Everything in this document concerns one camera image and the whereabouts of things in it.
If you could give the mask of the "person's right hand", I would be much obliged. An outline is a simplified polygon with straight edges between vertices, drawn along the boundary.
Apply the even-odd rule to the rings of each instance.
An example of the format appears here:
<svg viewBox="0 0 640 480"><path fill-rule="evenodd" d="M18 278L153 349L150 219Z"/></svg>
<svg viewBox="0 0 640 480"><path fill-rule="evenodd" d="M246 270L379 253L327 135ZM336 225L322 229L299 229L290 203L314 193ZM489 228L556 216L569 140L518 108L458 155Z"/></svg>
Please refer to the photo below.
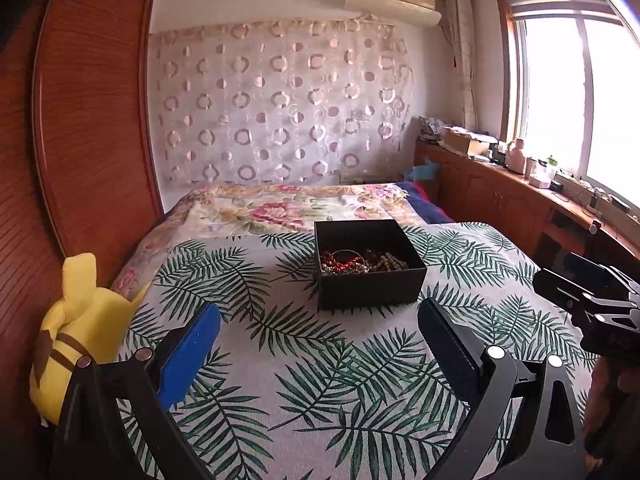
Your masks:
<svg viewBox="0 0 640 480"><path fill-rule="evenodd" d="M639 478L639 369L601 356L584 420L589 479Z"/></svg>

